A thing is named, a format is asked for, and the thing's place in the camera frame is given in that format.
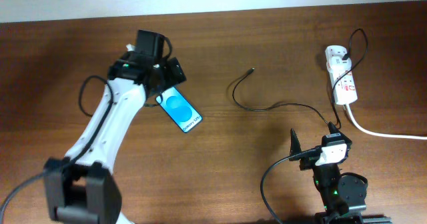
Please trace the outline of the blue Galaxy smartphone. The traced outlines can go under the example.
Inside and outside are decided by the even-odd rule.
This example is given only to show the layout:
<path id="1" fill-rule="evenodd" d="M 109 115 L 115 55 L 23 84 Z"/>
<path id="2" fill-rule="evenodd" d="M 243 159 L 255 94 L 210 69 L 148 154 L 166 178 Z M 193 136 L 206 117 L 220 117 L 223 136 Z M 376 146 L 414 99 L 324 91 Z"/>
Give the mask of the blue Galaxy smartphone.
<path id="1" fill-rule="evenodd" d="M 155 100 L 184 133 L 190 132 L 203 121 L 200 113 L 176 87 L 165 90 Z"/>

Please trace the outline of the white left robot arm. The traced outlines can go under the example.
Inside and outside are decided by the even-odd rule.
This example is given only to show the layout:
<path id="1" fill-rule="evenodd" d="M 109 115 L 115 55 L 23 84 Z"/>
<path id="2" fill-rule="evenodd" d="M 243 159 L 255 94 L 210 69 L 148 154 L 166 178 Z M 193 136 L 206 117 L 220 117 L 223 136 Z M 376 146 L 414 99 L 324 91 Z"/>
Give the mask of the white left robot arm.
<path id="1" fill-rule="evenodd" d="M 47 211 L 59 223 L 129 223 L 113 178 L 115 160 L 136 114 L 148 98 L 186 80 L 173 49 L 160 34 L 139 30 L 135 45 L 101 77 L 105 89 L 94 114 L 64 158 L 43 168 Z"/>

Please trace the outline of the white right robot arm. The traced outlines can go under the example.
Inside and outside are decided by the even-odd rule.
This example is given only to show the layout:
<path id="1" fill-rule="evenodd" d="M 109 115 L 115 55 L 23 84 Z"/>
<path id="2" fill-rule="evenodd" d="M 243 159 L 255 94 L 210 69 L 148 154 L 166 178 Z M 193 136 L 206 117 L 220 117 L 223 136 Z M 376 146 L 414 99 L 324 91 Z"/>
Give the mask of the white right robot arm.
<path id="1" fill-rule="evenodd" d="M 391 223 L 383 215 L 363 216 L 368 180 L 362 175 L 340 171 L 339 164 L 348 158 L 352 141 L 334 124 L 320 145 L 303 151 L 297 133 L 291 129 L 290 161 L 299 161 L 300 170 L 313 171 L 314 186 L 324 204 L 324 212 L 314 215 L 315 223 Z"/>

